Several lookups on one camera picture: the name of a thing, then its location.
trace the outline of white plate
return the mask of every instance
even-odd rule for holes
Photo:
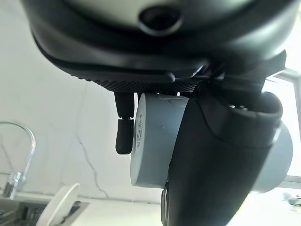
[[[79,194],[79,184],[62,187],[42,212],[36,226],[59,225],[66,217]]]

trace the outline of white marble backsplash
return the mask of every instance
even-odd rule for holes
[[[27,22],[1,7],[0,28],[0,121],[19,121],[37,139],[23,191],[53,194],[62,184],[79,182],[81,195],[105,198],[88,156],[110,198],[159,202],[159,189],[131,186],[130,156],[116,154],[113,93],[53,66],[36,48]],[[22,170],[30,147],[26,134],[0,126],[0,135],[13,165]],[[2,171],[10,168],[0,147]],[[0,176],[0,187],[5,180]]]

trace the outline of black lever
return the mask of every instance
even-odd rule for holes
[[[114,93],[118,119],[118,131],[116,137],[116,151],[118,154],[130,154],[132,152],[134,137],[134,94]]]

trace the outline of gray cylinder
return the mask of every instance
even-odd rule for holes
[[[135,120],[131,154],[131,182],[134,186],[164,188],[176,137],[184,114],[186,97],[142,94]],[[293,144],[282,123],[277,142],[252,188],[267,192],[285,178],[293,157]]]

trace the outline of kitchen faucet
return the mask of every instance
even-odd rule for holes
[[[17,189],[22,184],[24,184],[24,182],[26,181],[27,174],[28,174],[30,165],[32,163],[32,159],[33,159],[35,149],[36,149],[36,139],[35,139],[33,132],[27,126],[22,125],[18,122],[0,121],[0,124],[10,124],[10,125],[14,125],[14,126],[18,126],[18,127],[22,128],[28,134],[28,136],[30,137],[30,140],[31,140],[31,149],[28,153],[25,169],[23,170],[23,172],[15,172],[12,169],[12,172],[10,173],[10,176],[8,178],[8,181],[6,182],[6,185],[5,185],[3,194],[2,194],[3,197],[13,199],[16,194]]]

